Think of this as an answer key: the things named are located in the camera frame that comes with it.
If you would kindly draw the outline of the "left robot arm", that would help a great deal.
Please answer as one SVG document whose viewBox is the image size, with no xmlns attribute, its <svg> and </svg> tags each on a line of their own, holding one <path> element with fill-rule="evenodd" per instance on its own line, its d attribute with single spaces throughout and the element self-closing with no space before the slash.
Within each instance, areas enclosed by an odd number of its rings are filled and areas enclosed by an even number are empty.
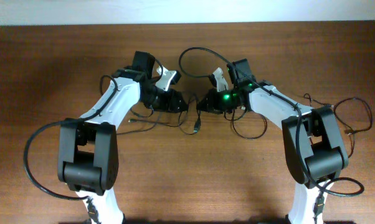
<svg viewBox="0 0 375 224">
<path fill-rule="evenodd" d="M 91 223 L 124 223 L 113 186 L 118 174 L 116 131 L 127 112 L 138 102 L 153 111 L 180 113 L 187 103 L 170 86 L 181 78 L 177 70 L 157 68 L 147 52 L 135 52 L 132 64 L 110 76 L 110 84 L 97 103 L 78 119 L 60 126 L 58 178 L 76 192 Z"/>
</svg>

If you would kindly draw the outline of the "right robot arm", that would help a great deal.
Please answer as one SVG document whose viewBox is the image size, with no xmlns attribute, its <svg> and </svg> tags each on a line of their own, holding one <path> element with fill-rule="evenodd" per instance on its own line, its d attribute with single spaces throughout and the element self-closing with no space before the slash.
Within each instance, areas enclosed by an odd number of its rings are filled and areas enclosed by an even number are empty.
<svg viewBox="0 0 375 224">
<path fill-rule="evenodd" d="M 246 59 L 227 64 L 230 88 L 217 68 L 209 79 L 213 89 L 198 104 L 201 111 L 220 114 L 240 106 L 282 130 L 285 160 L 295 180 L 292 208 L 286 223 L 324 223 L 323 210 L 333 184 L 348 166 L 336 116 L 328 106 L 303 105 L 267 81 L 257 81 Z"/>
</svg>

